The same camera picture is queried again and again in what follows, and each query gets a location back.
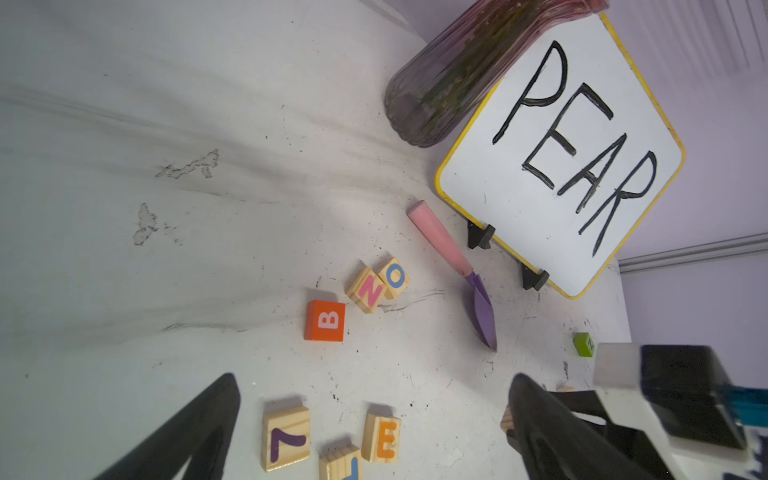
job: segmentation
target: number 7 block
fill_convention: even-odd
[[[400,419],[369,413],[362,434],[362,457],[372,463],[397,463],[400,453]]]
[[[310,409],[296,407],[264,416],[261,466],[265,472],[310,457]]]

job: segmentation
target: white table surface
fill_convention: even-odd
[[[423,41],[371,1],[65,3],[0,17],[0,477],[91,478],[233,372],[225,478],[315,478],[371,405],[402,449],[366,478],[524,478],[498,427],[512,376],[589,387],[571,334],[629,340],[621,280],[614,263],[570,301],[466,250],[498,353],[480,343],[464,280],[405,216],[425,198],[465,241],[433,193],[450,141],[411,147],[382,109]],[[213,149],[210,178],[156,177]],[[364,315],[346,282],[389,254],[410,287]],[[307,301],[334,296],[344,343],[303,340]],[[263,409],[299,401],[312,456],[266,474]]]

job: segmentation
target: letter o block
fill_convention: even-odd
[[[362,434],[362,457],[371,463],[397,463],[400,453],[400,419],[369,413]]]
[[[345,314],[346,305],[343,303],[311,301],[306,308],[304,339],[343,342]]]
[[[397,257],[392,257],[385,266],[376,272],[376,275],[378,275],[384,282],[384,285],[386,285],[384,297],[387,300],[396,299],[400,293],[406,289],[408,284],[411,283],[411,277],[408,276],[406,270],[402,268],[402,264],[400,263],[400,260],[397,260]]]

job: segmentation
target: letter b block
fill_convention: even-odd
[[[320,457],[320,480],[362,480],[360,449],[348,445]]]
[[[304,339],[343,342],[345,315],[346,305],[343,303],[311,301],[306,308]]]
[[[346,295],[365,313],[373,313],[384,298],[386,285],[373,270],[366,267],[357,274]]]
[[[400,419],[369,413],[362,434],[362,457],[372,463],[397,463],[400,452]]]

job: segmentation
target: letter e block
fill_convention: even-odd
[[[384,297],[388,300],[396,299],[406,289],[408,284],[411,283],[411,277],[402,268],[402,264],[400,260],[397,260],[397,257],[392,257],[381,270],[376,272],[376,275],[382,279],[387,287],[384,291]]]
[[[400,452],[400,419],[369,413],[362,434],[362,457],[373,463],[397,463]]]
[[[373,270],[366,267],[359,271],[346,289],[346,295],[365,313],[373,313],[384,298],[386,286]]]
[[[304,339],[343,342],[345,315],[346,305],[343,303],[311,301],[306,307]]]
[[[310,457],[310,409],[296,407],[264,416],[261,466],[266,472]]]

